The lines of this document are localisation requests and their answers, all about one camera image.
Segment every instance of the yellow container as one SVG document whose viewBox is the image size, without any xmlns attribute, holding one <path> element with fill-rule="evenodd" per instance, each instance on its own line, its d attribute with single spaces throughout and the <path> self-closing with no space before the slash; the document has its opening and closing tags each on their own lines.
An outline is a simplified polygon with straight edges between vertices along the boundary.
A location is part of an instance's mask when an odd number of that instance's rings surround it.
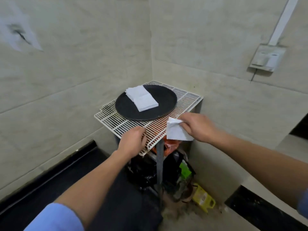
<svg viewBox="0 0 308 231">
<path fill-rule="evenodd" d="M 215 200 L 205 191 L 198 183 L 194 183 L 196 187 L 196 192 L 194 194 L 193 201 L 195 201 L 203 211 L 208 213 L 208 209 L 212 209 L 216 202 Z"/>
</svg>

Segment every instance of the person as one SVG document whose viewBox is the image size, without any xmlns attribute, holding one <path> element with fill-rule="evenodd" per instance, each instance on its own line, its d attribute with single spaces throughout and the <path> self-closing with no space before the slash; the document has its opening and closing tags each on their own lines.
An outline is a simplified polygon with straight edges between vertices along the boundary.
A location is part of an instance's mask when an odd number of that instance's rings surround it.
<svg viewBox="0 0 308 231">
<path fill-rule="evenodd" d="M 184 113 L 179 119 L 197 141 L 223 151 L 278 198 L 308 217 L 307 163 L 219 130 L 202 114 Z M 145 147 L 145 132 L 138 126 L 124 133 L 118 149 L 107 160 L 46 206 L 25 231 L 85 230 L 120 170 Z"/>
</svg>

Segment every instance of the shirt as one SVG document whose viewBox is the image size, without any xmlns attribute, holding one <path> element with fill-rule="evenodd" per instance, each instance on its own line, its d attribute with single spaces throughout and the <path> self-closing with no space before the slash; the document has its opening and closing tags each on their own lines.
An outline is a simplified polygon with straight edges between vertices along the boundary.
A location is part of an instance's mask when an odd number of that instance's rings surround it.
<svg viewBox="0 0 308 231">
<path fill-rule="evenodd" d="M 299 201 L 297 211 L 308 218 L 308 189 Z M 77 215 L 68 207 L 51 203 L 26 227 L 24 231 L 84 231 Z"/>
</svg>

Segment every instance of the white napkin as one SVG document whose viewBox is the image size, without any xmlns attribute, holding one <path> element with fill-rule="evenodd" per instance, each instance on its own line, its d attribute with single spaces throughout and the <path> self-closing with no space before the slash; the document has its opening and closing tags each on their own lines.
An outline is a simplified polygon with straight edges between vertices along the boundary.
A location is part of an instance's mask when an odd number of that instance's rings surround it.
<svg viewBox="0 0 308 231">
<path fill-rule="evenodd" d="M 167 139 L 168 140 L 183 140 L 183 141 L 193 141 L 193 137 L 190 136 L 186 130 L 183 129 L 179 124 L 183 122 L 182 120 L 169 118 L 167 121 Z"/>
<path fill-rule="evenodd" d="M 134 102 L 139 112 L 158 106 L 152 95 L 142 86 L 126 89 L 126 95 Z"/>
</svg>

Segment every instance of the wire rack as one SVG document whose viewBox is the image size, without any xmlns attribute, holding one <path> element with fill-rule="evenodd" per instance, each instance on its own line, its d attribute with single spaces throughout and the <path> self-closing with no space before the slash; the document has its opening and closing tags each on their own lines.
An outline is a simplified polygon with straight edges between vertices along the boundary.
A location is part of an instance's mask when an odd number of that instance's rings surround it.
<svg viewBox="0 0 308 231">
<path fill-rule="evenodd" d="M 115 108 L 116 100 L 104 105 L 99 113 L 95 114 L 94 117 L 106 126 L 111 132 L 116 136 L 121 138 L 122 134 L 136 126 L 145 127 L 147 130 L 147 144 L 146 148 L 143 149 L 139 155 L 144 156 L 151 150 L 159 140 L 161 140 L 166 135 L 166 125 L 169 117 L 178 118 L 182 113 L 191 111 L 203 97 L 166 85 L 159 83 L 157 81 L 151 81 L 146 83 L 148 85 L 160 85 L 172 90 L 177 96 L 177 104 L 175 109 L 164 117 L 151 121 L 133 121 L 122 117 L 117 113 Z"/>
</svg>

